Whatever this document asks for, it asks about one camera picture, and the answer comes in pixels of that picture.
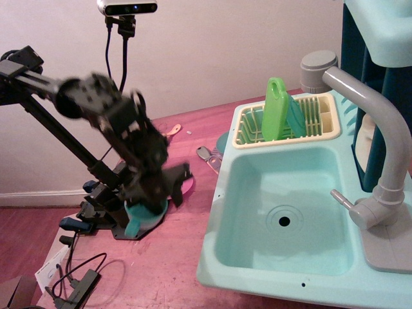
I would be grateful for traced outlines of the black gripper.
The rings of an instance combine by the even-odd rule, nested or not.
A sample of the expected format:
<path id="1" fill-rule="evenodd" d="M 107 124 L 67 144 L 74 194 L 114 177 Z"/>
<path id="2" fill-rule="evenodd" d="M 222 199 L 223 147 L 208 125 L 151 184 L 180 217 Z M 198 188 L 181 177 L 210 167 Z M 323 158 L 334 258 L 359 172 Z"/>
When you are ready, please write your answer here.
<path id="1" fill-rule="evenodd" d="M 164 167 L 168 159 L 167 138 L 150 120 L 139 121 L 138 129 L 117 135 L 108 129 L 108 142 L 124 159 L 131 175 L 121 186 L 121 197 L 128 206 L 142 204 L 154 215 L 167 208 L 170 197 L 176 207 L 183 203 L 182 183 L 192 177 L 187 162 Z"/>

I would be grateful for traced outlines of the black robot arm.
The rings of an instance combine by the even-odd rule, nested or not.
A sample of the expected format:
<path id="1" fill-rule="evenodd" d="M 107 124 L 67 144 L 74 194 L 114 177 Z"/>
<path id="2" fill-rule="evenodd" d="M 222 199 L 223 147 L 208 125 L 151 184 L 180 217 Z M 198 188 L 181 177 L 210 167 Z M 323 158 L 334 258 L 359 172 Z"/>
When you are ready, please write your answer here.
<path id="1" fill-rule="evenodd" d="M 1 104 L 20 104 L 58 138 L 98 180 L 100 196 L 87 201 L 106 211 L 144 206 L 162 212 L 162 202 L 183 202 L 182 185 L 192 177 L 189 164 L 165 167 L 169 146 L 146 114 L 141 93 L 124 95 L 107 76 L 93 73 L 85 79 L 55 80 L 42 74 L 43 60 L 29 46 L 1 57 Z M 119 173 L 96 159 L 40 104 L 53 103 L 63 116 L 83 118 L 99 130 L 123 159 Z"/>

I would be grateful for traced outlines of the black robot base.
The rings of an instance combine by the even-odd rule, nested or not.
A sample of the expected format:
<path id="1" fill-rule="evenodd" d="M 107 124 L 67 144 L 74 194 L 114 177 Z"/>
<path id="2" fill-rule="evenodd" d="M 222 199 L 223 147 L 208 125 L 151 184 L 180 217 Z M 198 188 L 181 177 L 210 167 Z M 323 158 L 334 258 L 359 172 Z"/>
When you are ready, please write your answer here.
<path id="1" fill-rule="evenodd" d="M 92 230 L 110 230 L 117 240 L 139 240 L 155 229 L 135 238 L 128 238 L 124 234 L 129 218 L 124 205 L 126 202 L 120 193 L 121 186 L 131 175 L 125 162 L 111 170 L 103 161 L 98 160 L 88 170 L 98 181 L 84 184 L 84 190 L 88 194 L 80 205 L 78 219 L 92 223 Z"/>

